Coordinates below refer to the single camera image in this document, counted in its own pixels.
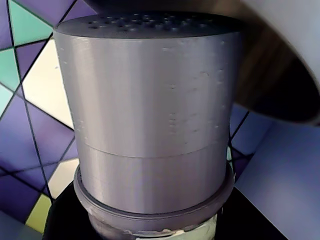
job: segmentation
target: gray cylinder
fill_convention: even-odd
[[[94,199],[164,214],[226,177],[239,23],[199,13],[95,15],[54,31],[81,180]]]

